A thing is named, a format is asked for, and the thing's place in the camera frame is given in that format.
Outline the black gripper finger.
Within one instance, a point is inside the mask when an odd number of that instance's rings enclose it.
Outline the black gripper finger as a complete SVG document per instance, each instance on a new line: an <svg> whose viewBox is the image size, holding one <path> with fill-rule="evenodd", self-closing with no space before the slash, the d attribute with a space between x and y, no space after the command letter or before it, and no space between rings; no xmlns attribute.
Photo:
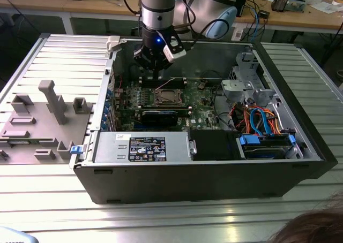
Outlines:
<svg viewBox="0 0 343 243"><path fill-rule="evenodd" d="M159 76L158 70L158 51L148 48L143 43L137 46L133 52L134 60L145 70L152 71L152 79L156 80Z"/></svg>
<svg viewBox="0 0 343 243"><path fill-rule="evenodd" d="M172 63L169 62L166 55L163 52L161 52L160 57L158 59L157 79L161 79L163 77L162 70L168 69L171 65L172 65Z"/></svg>

